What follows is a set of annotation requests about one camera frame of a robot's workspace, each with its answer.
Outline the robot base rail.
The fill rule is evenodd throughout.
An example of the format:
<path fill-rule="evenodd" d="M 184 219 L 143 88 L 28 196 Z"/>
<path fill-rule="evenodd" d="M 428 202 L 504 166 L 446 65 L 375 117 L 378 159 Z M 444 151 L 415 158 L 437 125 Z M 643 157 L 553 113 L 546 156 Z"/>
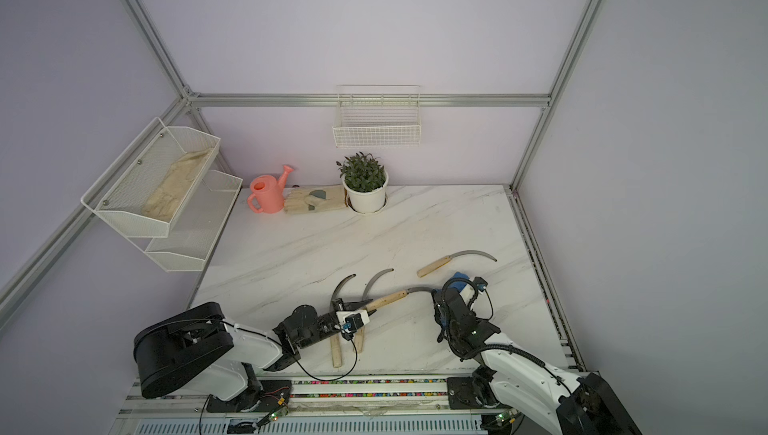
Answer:
<path fill-rule="evenodd" d="M 133 386 L 112 434 L 542 434 L 544 428 L 504 405 L 475 405 L 458 375 L 354 376 L 321 382 L 266 378 L 260 405 L 227 412 L 182 390 L 145 399 Z"/>

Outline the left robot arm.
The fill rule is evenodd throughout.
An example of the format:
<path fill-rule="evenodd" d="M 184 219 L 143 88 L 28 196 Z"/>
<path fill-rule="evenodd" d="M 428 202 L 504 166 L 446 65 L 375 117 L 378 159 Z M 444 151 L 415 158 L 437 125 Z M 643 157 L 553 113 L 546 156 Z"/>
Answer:
<path fill-rule="evenodd" d="M 255 390 L 259 373 L 291 367 L 302 348 L 340 328 L 336 313 L 301 305 L 269 335 L 227 320 L 218 303 L 206 302 L 135 336 L 141 394 L 156 399 L 186 389 L 228 402 Z"/>

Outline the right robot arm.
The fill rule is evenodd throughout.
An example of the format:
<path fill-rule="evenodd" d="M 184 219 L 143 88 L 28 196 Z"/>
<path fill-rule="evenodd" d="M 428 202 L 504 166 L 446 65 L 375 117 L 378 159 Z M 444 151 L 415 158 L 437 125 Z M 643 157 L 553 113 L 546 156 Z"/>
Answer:
<path fill-rule="evenodd" d="M 551 434 L 639 434 L 610 384 L 598 373 L 560 369 L 513 342 L 476 315 L 473 299 L 449 281 L 432 292 L 440 342 L 460 361 L 475 361 L 472 397 L 481 406 L 504 405 Z"/>

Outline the blue fluffy rag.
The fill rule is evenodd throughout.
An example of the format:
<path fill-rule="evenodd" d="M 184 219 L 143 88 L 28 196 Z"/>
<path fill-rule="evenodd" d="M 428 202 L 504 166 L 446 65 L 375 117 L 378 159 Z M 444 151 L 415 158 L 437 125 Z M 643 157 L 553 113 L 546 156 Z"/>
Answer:
<path fill-rule="evenodd" d="M 460 292 L 464 287 L 464 281 L 469 279 L 466 274 L 456 272 L 436 296 L 440 304 L 440 320 L 447 327 L 450 319 L 462 319 L 469 313 L 469 302 L 472 298 L 465 299 Z"/>

